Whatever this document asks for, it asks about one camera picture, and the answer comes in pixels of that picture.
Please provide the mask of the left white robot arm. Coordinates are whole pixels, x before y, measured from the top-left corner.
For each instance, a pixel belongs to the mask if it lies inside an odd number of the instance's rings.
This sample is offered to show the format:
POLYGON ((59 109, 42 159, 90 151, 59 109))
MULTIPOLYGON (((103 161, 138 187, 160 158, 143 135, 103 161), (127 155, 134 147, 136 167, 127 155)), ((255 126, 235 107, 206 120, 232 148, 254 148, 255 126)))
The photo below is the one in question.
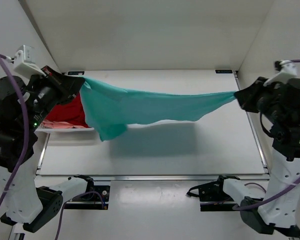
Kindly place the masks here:
POLYGON ((29 83, 18 76, 0 78, 0 185, 5 192, 7 211, 4 224, 22 224, 35 233, 80 195, 94 195, 93 179, 75 175, 54 186, 36 187, 32 170, 36 129, 56 105, 70 103, 85 79, 67 76, 45 66, 29 83))

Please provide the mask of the teal t shirt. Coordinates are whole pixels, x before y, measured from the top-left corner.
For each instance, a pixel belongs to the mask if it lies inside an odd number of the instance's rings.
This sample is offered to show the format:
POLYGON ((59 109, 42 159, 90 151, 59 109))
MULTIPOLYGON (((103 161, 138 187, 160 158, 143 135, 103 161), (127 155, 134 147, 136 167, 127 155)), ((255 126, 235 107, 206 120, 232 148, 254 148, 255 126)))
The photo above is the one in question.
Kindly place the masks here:
POLYGON ((120 88, 85 78, 80 91, 85 122, 99 139, 113 140, 129 125, 159 121, 196 122, 235 99, 234 92, 179 95, 120 88))

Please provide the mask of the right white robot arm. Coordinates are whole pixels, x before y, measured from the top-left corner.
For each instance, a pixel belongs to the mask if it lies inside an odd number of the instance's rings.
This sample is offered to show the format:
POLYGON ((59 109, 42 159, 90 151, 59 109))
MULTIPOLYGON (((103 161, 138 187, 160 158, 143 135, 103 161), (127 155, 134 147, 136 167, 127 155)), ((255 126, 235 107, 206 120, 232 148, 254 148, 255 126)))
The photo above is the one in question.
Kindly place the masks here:
POLYGON ((263 194, 239 177, 220 175, 216 181, 191 187, 187 195, 198 198, 200 209, 238 211, 242 221, 257 233, 279 232, 299 238, 296 211, 300 198, 300 78, 270 82, 259 77, 234 94, 242 110, 258 113, 272 126, 272 169, 263 194))

